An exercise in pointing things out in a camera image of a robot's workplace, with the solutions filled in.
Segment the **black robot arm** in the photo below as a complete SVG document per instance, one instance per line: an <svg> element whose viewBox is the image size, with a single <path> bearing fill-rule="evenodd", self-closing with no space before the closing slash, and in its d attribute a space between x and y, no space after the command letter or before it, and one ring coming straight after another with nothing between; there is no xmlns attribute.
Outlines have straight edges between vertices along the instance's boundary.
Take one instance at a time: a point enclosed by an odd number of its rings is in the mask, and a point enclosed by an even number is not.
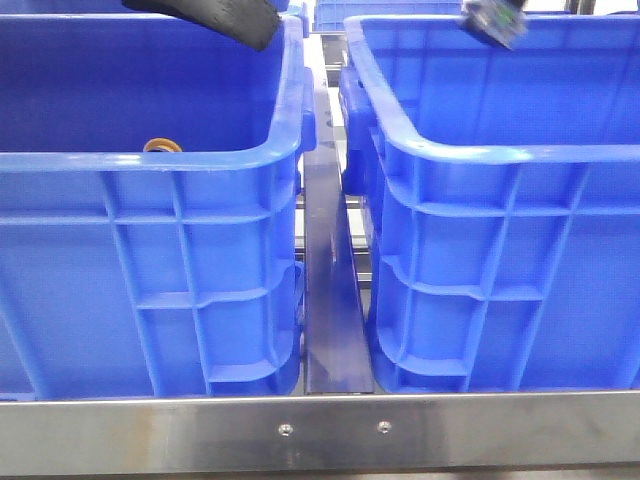
<svg viewBox="0 0 640 480"><path fill-rule="evenodd" d="M278 10L269 1L141 0L121 4L201 25L255 51L269 46L281 23Z"/></svg>

